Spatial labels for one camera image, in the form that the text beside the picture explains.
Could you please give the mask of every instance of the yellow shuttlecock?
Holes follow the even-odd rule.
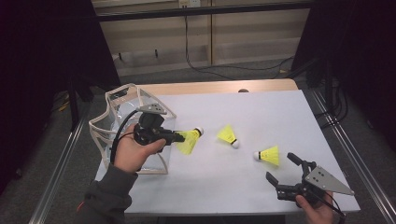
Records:
[[[177,142],[176,147],[184,155],[190,155],[198,141],[198,138],[204,134],[204,129],[197,127],[191,131],[177,132],[184,137],[184,142]]]
[[[279,150],[277,146],[274,146],[263,151],[254,152],[254,159],[256,161],[268,161],[274,165],[279,165]]]
[[[231,146],[233,146],[234,148],[238,148],[239,147],[239,141],[236,139],[235,134],[233,134],[233,128],[231,128],[230,124],[225,126],[218,133],[218,138],[230,143]]]

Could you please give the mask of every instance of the electrical wire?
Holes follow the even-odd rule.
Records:
[[[224,76],[222,74],[218,74],[218,73],[214,73],[214,72],[201,71],[200,69],[197,69],[194,66],[192,66],[192,64],[190,62],[190,55],[189,55],[189,39],[188,39],[189,24],[188,24],[188,21],[187,21],[187,16],[184,17],[184,22],[186,24],[186,61],[187,61],[187,64],[189,65],[189,67],[191,69],[197,71],[197,72],[200,72],[200,73],[208,73],[208,74],[216,75],[218,77],[224,77],[224,78],[229,79],[229,80],[235,80],[234,78],[226,77],[226,76]]]
[[[116,133],[116,136],[114,137],[113,140],[113,144],[111,146],[111,154],[110,154],[110,162],[111,164],[114,164],[114,160],[116,159],[116,153],[117,153],[117,146],[119,145],[119,141],[120,141],[120,134],[122,132],[123,127],[125,126],[125,124],[128,122],[128,120],[134,115],[136,114],[138,111],[134,110],[131,112],[131,114],[129,114],[127,117],[125,117],[124,121],[122,122],[122,124],[119,127],[119,130]]]
[[[189,65],[189,67],[197,72],[200,73],[208,73],[208,74],[213,74],[219,77],[224,77],[226,79],[230,79],[230,80],[235,80],[234,78],[231,77],[226,77],[222,74],[219,73],[215,73],[215,72],[209,72],[209,71],[204,71],[206,69],[211,69],[211,68],[235,68],[235,69],[243,69],[243,70],[250,70],[250,71],[265,71],[265,70],[270,70],[270,69],[274,69],[278,67],[278,72],[274,77],[271,77],[270,79],[274,79],[276,77],[279,76],[280,74],[280,67],[283,63],[287,62],[288,60],[294,59],[294,56],[291,56],[285,60],[283,60],[282,62],[280,62],[277,65],[271,66],[271,67],[266,67],[266,68],[247,68],[247,67],[241,67],[241,66],[234,66],[234,65],[213,65],[213,66],[205,66],[205,67],[200,67],[200,68],[196,68],[191,64],[190,61],[190,54],[189,54],[189,38],[188,38],[188,31],[189,31],[189,23],[188,23],[188,19],[187,16],[184,17],[184,22],[186,25],[186,61],[187,64]]]
[[[311,195],[313,195],[315,198],[317,198],[319,201],[321,201],[323,204],[325,204],[326,206],[330,207],[334,212],[338,213],[338,215],[340,215],[340,219],[338,220],[338,224],[344,224],[346,221],[346,215],[341,211],[340,207],[338,206],[338,203],[335,202],[335,199],[326,192],[326,194],[328,194],[330,196],[330,198],[332,199],[333,202],[335,202],[335,204],[337,205],[337,207],[334,207],[332,204],[326,202],[325,200],[323,200],[322,198],[320,198],[316,193],[314,193],[312,190],[308,190],[308,193],[310,193]]]
[[[329,122],[323,124],[322,126],[320,126],[320,129],[321,129],[321,130],[323,130],[323,129],[327,128],[327,127],[330,127],[330,126],[332,126],[332,125],[334,125],[334,124],[340,123],[340,122],[347,116],[347,113],[348,113],[347,95],[346,95],[344,89],[341,89],[341,90],[342,90],[342,92],[343,92],[344,101],[345,101],[345,105],[346,105],[346,109],[345,109],[345,111],[344,111],[344,114],[343,114],[343,116],[342,116],[341,118],[339,118],[340,115],[341,115],[341,112],[342,112],[342,107],[341,107],[341,105],[340,105],[341,109],[340,109],[340,111],[337,113],[337,115],[335,116],[334,120],[331,120],[331,121],[329,121]]]
[[[129,135],[129,134],[132,134],[132,133],[123,134],[123,135],[119,138],[119,141],[120,141],[123,137],[125,137],[126,135]]]

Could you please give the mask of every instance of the person's arm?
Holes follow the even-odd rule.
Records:
[[[125,132],[133,131],[134,125],[131,125]],[[114,165],[109,164],[101,181],[91,183],[84,201],[78,207],[74,223],[124,223],[124,211],[132,203],[129,191],[137,179],[136,171],[149,155],[157,153],[165,143],[164,139],[160,139],[141,146],[136,143],[133,134],[123,136],[117,147]]]
[[[332,192],[327,191],[324,200],[332,204]],[[333,213],[332,209],[326,204],[320,203],[315,208],[302,196],[296,196],[297,203],[303,208],[306,215],[306,221],[309,224],[332,224]]]

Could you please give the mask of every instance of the clear plastic basket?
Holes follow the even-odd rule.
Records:
[[[110,163],[110,148],[120,125],[125,117],[138,107],[159,104],[166,112],[166,115],[162,115],[164,118],[162,126],[168,130],[174,130],[175,128],[175,113],[157,97],[140,89],[135,84],[127,84],[114,91],[108,91],[105,93],[105,97],[107,104],[106,112],[96,119],[90,120],[89,124],[92,139],[102,154],[102,160],[106,168]],[[134,114],[124,126],[121,133],[124,133],[126,127],[131,123],[137,123],[141,115],[141,112]],[[161,153],[149,156],[138,173],[143,175],[166,175],[168,173],[167,166],[169,164],[171,146],[164,147]]]

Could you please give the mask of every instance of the table surface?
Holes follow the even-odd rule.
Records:
[[[280,184],[301,182],[301,167],[286,158],[288,152],[294,152],[303,160],[316,161],[347,184],[303,93],[293,80],[139,87],[158,96],[177,113],[176,129],[202,125],[205,134],[190,156],[172,148],[168,175],[139,176],[130,192],[134,203],[127,213],[215,216],[299,212],[294,203],[279,201],[275,188],[265,179],[266,171],[270,171]],[[237,93],[241,89],[250,93]],[[241,141],[238,149],[216,138],[217,131],[228,123]],[[280,150],[278,167],[253,160],[254,151],[274,145]],[[101,164],[96,179],[101,179],[105,172]],[[343,211],[360,210],[353,196],[335,194],[334,198]]]
[[[137,85],[154,95],[199,94],[238,92],[245,89],[249,92],[258,91],[297,91],[297,85],[292,79],[266,79],[241,81],[189,82],[171,84]]]

